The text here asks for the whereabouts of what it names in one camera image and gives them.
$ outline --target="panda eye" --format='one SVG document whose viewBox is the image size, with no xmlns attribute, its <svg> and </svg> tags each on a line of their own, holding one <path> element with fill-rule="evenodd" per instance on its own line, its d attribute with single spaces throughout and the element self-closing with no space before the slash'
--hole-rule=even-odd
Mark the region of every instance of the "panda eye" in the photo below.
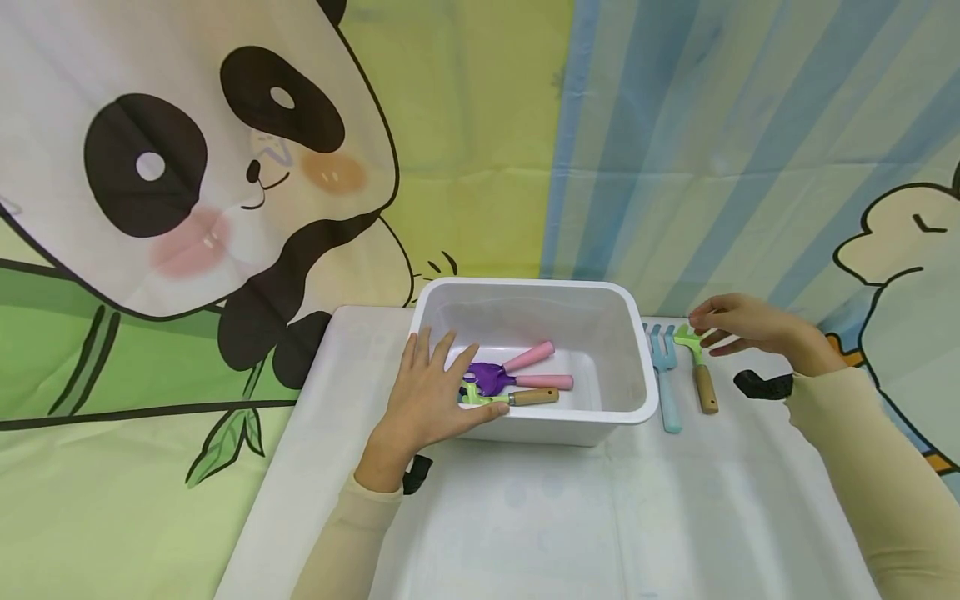
<svg viewBox="0 0 960 600">
<path fill-rule="evenodd" d="M 163 156 L 156 152 L 145 152 L 136 158 L 136 172 L 144 181 L 160 179 L 167 168 Z"/>
<path fill-rule="evenodd" d="M 206 140 L 193 119 L 146 94 L 103 107 L 84 141 L 90 191 L 110 222 L 132 237 L 161 235 L 189 216 L 206 160 Z"/>
<path fill-rule="evenodd" d="M 271 87 L 270 97 L 274 99 L 274 102 L 288 110 L 293 110 L 297 107 L 297 105 L 294 103 L 294 99 L 290 97 L 290 92 L 282 87 Z"/>
<path fill-rule="evenodd" d="M 917 224 L 917 228 L 923 233 L 947 233 L 946 228 L 932 228 L 924 223 L 924 219 L 919 214 L 913 215 L 913 222 Z"/>
<path fill-rule="evenodd" d="M 251 128 L 329 154 L 344 143 L 344 121 L 330 99 L 279 55 L 244 46 L 220 65 L 230 109 Z"/>
</svg>

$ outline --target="toy garden tool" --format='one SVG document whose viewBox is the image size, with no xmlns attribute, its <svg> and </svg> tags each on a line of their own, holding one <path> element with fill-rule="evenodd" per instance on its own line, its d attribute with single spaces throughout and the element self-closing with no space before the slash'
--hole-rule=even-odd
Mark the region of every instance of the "toy garden tool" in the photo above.
<svg viewBox="0 0 960 600">
<path fill-rule="evenodd" d="M 646 331 L 646 328 L 647 325 L 644 324 L 643 330 Z M 667 433 L 680 433 L 684 427 L 680 425 L 680 412 L 673 401 L 670 378 L 666 376 L 666 372 L 677 366 L 677 351 L 673 346 L 673 325 L 666 328 L 663 344 L 666 351 L 660 348 L 660 326 L 656 324 L 650 330 L 650 350 L 653 354 L 657 383 L 660 386 L 660 416 L 663 417 L 663 430 Z"/>
<path fill-rule="evenodd" d="M 528 406 L 530 404 L 545 404 L 560 399 L 560 390 L 557 388 L 543 388 L 541 390 L 525 390 L 513 392 L 505 396 L 481 396 L 477 384 L 464 381 L 460 386 L 461 404 L 490 404 L 491 402 L 506 402 L 511 406 Z"/>
<path fill-rule="evenodd" d="M 690 348 L 693 352 L 693 380 L 697 382 L 697 395 L 700 396 L 700 408 L 706 415 L 715 415 L 720 411 L 717 395 L 713 391 L 713 379 L 710 369 L 704 364 L 703 350 L 700 348 L 700 336 L 685 324 L 680 325 L 674 334 L 677 344 Z"/>
<path fill-rule="evenodd" d="M 530 348 L 519 356 L 511 358 L 503 365 L 494 363 L 470 363 L 464 381 L 477 384 L 481 396 L 496 396 L 508 385 L 521 388 L 558 388 L 573 389 L 571 375 L 510 375 L 508 373 L 534 365 L 554 353 L 550 342 Z"/>
</svg>

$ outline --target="pink handle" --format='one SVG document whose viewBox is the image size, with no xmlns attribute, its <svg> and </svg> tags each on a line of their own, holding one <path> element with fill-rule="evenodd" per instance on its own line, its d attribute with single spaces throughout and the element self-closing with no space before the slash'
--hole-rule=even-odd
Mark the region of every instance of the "pink handle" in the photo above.
<svg viewBox="0 0 960 600">
<path fill-rule="evenodd" d="M 503 363 L 503 370 L 505 372 L 512 372 L 516 371 L 517 369 L 529 367 L 530 365 L 538 363 L 547 356 L 553 354 L 555 350 L 556 349 L 553 348 L 553 343 L 543 342 L 539 346 L 530 348 L 519 356 L 511 358 L 507 362 Z"/>
<path fill-rule="evenodd" d="M 521 388 L 558 388 L 573 389 L 571 375 L 517 375 L 516 384 Z"/>
</svg>

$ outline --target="panda nose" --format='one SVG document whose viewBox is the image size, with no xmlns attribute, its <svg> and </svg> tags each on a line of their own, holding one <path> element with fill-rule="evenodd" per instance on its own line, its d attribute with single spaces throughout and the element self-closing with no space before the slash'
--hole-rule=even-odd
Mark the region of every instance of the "panda nose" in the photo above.
<svg viewBox="0 0 960 600">
<path fill-rule="evenodd" d="M 256 183 L 260 181 L 260 161 L 251 160 L 250 166 L 247 167 L 247 181 L 250 183 Z"/>
</svg>

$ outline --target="left hand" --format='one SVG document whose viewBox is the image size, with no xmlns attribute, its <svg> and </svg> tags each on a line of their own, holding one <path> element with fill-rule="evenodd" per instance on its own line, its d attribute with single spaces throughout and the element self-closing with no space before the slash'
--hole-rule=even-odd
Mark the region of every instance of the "left hand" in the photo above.
<svg viewBox="0 0 960 600">
<path fill-rule="evenodd" d="M 469 409 L 457 403 L 460 383 L 479 347 L 473 344 L 465 349 L 445 371 L 444 362 L 455 338 L 456 333 L 448 332 L 430 356 L 430 329 L 420 336 L 410 334 L 387 412 L 373 429 L 355 472 L 361 486 L 374 492 L 395 492 L 417 452 L 510 411 L 503 402 Z"/>
</svg>

